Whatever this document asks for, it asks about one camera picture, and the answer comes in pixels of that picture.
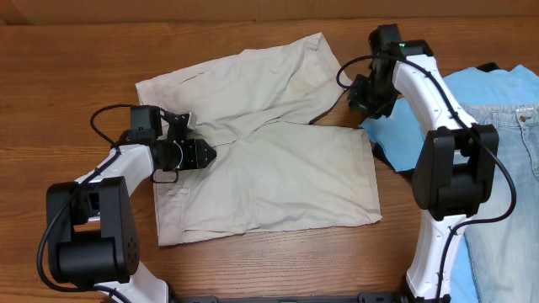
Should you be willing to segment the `beige cotton shorts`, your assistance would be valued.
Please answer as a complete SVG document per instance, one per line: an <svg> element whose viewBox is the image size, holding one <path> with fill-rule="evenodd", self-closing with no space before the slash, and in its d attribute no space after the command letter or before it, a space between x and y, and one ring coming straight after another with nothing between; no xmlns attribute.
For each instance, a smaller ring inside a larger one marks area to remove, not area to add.
<svg viewBox="0 0 539 303"><path fill-rule="evenodd" d="M194 113L195 137L216 150L155 185L159 244L378 222L368 135L314 122L343 92L338 69L318 33L139 82L142 104Z"/></svg>

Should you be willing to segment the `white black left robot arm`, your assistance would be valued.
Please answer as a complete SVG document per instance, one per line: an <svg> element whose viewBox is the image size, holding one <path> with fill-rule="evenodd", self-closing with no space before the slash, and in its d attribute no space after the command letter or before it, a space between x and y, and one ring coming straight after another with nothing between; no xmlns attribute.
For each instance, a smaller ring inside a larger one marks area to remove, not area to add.
<svg viewBox="0 0 539 303"><path fill-rule="evenodd" d="M130 127L91 172L46 192L46 229L36 256L37 273L62 293L100 292L113 302L177 302L173 286L141 261L130 197L158 172L208 167L216 151L189 137L196 117L154 105L130 105Z"/></svg>

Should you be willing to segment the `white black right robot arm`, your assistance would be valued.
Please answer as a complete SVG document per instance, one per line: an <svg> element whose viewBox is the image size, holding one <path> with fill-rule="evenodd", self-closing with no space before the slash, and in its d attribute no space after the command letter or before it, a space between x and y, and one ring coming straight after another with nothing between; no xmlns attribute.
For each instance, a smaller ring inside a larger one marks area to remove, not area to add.
<svg viewBox="0 0 539 303"><path fill-rule="evenodd" d="M369 37L369 76L349 85L349 106L366 118L389 116L399 95L408 101L424 134L412 174L421 224L414 260L396 292L362 293L360 302L448 302L461 237L491 194L499 135L479 125L455 100L429 45L404 41L395 24Z"/></svg>

